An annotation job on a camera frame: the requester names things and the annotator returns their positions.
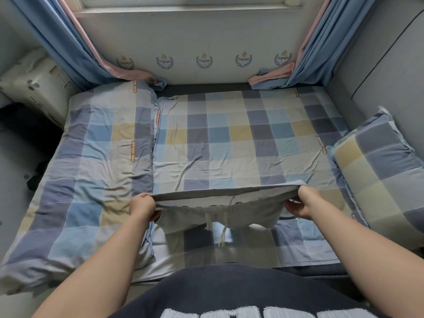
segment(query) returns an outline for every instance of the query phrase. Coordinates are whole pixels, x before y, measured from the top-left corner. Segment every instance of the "checkered pillow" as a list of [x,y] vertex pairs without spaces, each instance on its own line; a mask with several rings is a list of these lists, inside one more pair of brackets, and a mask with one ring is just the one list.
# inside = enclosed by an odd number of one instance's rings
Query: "checkered pillow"
[[380,107],[329,151],[370,228],[410,250],[424,246],[424,162],[390,113]]

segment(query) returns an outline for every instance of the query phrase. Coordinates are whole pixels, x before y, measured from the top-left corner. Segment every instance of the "plaid bed sheet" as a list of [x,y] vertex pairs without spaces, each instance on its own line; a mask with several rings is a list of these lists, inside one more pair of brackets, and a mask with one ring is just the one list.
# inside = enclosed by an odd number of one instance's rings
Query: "plaid bed sheet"
[[[233,91],[159,98],[153,192],[233,188],[303,180],[363,223],[325,147],[348,129],[322,87]],[[156,262],[134,279],[161,278],[197,265],[240,262],[258,267],[338,263],[312,221],[286,210],[272,230],[204,225],[172,235],[154,227]]]
[[[0,269],[0,294],[64,280],[152,192],[157,98],[143,81],[74,96],[60,145]],[[150,230],[136,267],[152,260]]]

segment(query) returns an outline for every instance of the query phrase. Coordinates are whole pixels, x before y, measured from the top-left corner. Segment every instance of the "hand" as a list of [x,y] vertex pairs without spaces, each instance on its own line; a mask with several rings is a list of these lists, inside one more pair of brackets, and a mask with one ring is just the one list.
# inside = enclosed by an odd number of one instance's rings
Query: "hand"
[[295,203],[292,201],[285,201],[284,206],[294,216],[302,219],[312,220],[310,214],[310,206],[318,198],[322,198],[320,192],[306,185],[299,187],[298,195],[301,203]]
[[156,212],[156,202],[150,196],[150,193],[141,193],[133,197],[130,201],[130,215],[138,216],[148,222],[154,221],[159,217]]

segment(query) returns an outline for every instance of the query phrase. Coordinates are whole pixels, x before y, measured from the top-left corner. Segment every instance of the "curtain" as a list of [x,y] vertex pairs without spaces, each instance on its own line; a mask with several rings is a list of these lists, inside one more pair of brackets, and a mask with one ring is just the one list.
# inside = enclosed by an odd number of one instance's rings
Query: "curtain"
[[279,74],[281,68],[260,71],[258,76],[249,79],[252,89],[270,90],[297,83],[327,85],[338,59],[375,1],[331,0],[293,72]]
[[37,40],[78,87],[86,91],[119,78],[156,81],[148,72],[128,71],[103,60],[73,14],[70,17],[66,13],[67,5],[62,7],[59,1],[63,0],[10,0]]

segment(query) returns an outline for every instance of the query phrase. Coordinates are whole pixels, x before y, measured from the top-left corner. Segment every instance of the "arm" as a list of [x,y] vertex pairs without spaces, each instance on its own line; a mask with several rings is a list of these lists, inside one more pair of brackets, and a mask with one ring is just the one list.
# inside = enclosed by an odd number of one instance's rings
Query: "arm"
[[43,302],[33,318],[103,318],[125,302],[136,257],[155,201],[147,193],[130,202],[130,217]]
[[343,214],[311,187],[301,186],[302,204],[286,202],[313,220],[349,276],[376,308],[394,318],[422,317],[424,260]]

